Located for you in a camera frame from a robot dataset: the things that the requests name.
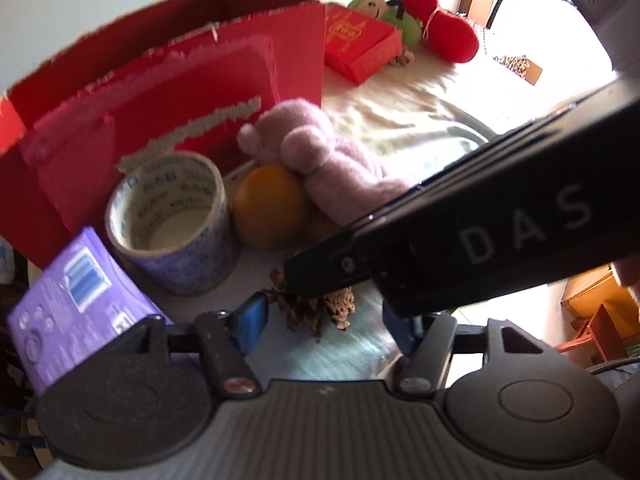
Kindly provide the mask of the small red gift box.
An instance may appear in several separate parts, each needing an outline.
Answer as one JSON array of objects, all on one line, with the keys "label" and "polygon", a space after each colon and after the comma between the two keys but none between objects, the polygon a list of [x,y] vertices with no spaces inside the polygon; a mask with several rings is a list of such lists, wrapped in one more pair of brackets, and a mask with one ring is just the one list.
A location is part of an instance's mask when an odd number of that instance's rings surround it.
[{"label": "small red gift box", "polygon": [[400,31],[366,14],[328,3],[324,62],[353,84],[363,84],[401,54]]}]

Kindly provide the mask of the brown pine cone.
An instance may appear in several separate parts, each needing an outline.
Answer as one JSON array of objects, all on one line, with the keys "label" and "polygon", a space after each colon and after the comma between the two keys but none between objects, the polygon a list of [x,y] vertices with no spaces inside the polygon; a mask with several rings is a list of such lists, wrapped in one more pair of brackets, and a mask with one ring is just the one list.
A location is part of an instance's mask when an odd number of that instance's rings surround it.
[{"label": "brown pine cone", "polygon": [[265,290],[268,301],[276,304],[285,315],[286,326],[292,332],[304,326],[311,336],[319,339],[327,322],[342,332],[349,329],[349,318],[356,312],[356,298],[351,287],[319,298],[304,299],[292,292],[278,269],[272,269],[269,278],[272,287]]}]

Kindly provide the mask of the large red cardboard box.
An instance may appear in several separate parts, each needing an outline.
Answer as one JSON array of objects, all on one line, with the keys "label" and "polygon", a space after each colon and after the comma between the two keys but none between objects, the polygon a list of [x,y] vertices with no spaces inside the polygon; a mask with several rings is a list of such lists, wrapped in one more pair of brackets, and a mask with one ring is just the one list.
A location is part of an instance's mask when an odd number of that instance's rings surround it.
[{"label": "large red cardboard box", "polygon": [[44,268],[145,157],[243,165],[243,124],[320,102],[325,31],[316,0],[164,0],[81,37],[1,98],[3,238]]}]

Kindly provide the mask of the green plush toy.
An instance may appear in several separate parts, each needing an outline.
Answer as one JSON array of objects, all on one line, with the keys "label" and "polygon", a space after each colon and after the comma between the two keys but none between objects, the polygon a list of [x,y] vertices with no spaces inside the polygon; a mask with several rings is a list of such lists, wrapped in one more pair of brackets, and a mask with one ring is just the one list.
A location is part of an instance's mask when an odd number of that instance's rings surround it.
[{"label": "green plush toy", "polygon": [[405,10],[404,4],[399,0],[352,0],[347,6],[396,27],[401,33],[402,42],[408,47],[414,47],[420,42],[421,24]]}]

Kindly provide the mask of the clear packing tape roll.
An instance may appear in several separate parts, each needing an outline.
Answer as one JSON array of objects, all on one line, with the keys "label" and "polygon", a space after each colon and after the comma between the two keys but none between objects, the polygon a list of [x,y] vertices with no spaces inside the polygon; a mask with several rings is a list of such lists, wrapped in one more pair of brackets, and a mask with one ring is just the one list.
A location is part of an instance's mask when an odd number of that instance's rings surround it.
[{"label": "clear packing tape roll", "polygon": [[115,252],[179,296],[218,287],[240,256],[220,171],[193,152],[157,157],[124,177],[106,206],[105,229]]}]

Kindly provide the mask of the pink plush teddy bear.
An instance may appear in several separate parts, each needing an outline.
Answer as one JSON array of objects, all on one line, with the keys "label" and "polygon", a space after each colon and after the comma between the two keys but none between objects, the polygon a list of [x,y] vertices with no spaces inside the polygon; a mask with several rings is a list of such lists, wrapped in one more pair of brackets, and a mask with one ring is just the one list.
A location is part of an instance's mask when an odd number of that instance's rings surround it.
[{"label": "pink plush teddy bear", "polygon": [[283,101],[239,130],[240,150],[260,166],[281,164],[300,174],[310,199],[339,226],[409,191],[358,140],[336,133],[329,116],[304,99]]}]

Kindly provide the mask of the purple tissue pack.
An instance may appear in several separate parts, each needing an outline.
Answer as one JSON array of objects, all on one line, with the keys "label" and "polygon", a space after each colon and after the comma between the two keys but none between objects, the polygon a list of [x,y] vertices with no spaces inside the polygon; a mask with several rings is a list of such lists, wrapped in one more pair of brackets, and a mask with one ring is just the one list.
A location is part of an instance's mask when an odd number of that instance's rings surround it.
[{"label": "purple tissue pack", "polygon": [[8,325],[40,396],[142,318],[162,314],[87,228],[41,273],[8,315]]}]

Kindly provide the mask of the orange wooden stool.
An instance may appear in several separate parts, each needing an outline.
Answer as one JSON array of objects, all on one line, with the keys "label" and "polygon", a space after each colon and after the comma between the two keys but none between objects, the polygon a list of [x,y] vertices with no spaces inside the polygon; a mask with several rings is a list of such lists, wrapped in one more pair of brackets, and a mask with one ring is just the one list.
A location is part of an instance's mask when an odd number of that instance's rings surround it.
[{"label": "orange wooden stool", "polygon": [[560,353],[592,347],[592,360],[599,364],[626,358],[627,349],[639,343],[638,304],[616,282],[612,264],[570,278],[561,307],[573,315],[575,333],[555,346]]}]

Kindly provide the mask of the orange fruit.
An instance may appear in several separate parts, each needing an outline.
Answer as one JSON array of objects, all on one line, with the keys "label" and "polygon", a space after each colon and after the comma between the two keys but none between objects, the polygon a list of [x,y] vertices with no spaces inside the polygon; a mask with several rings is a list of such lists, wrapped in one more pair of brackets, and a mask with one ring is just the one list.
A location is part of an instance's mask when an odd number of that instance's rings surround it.
[{"label": "orange fruit", "polygon": [[254,169],[232,200],[232,217],[241,242],[262,252],[293,246],[302,236],[307,209],[302,181],[278,164]]}]

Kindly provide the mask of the leopard print card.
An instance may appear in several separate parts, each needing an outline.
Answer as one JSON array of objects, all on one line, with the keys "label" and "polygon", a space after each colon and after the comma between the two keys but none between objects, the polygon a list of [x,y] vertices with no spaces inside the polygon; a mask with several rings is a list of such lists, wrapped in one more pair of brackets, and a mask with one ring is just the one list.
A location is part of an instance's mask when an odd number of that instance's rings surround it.
[{"label": "leopard print card", "polygon": [[514,74],[517,74],[519,77],[526,80],[532,86],[537,83],[542,73],[542,68],[529,58],[526,58],[525,55],[495,56],[494,60]]}]

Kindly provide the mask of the red plush toy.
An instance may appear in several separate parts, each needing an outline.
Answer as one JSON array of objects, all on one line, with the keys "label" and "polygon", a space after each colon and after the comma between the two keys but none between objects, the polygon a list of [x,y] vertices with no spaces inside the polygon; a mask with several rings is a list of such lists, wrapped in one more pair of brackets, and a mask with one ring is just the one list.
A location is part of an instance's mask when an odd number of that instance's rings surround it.
[{"label": "red plush toy", "polygon": [[438,0],[400,0],[405,10],[421,24],[421,42],[444,61],[467,63],[480,48],[476,33],[466,18],[442,8]]}]

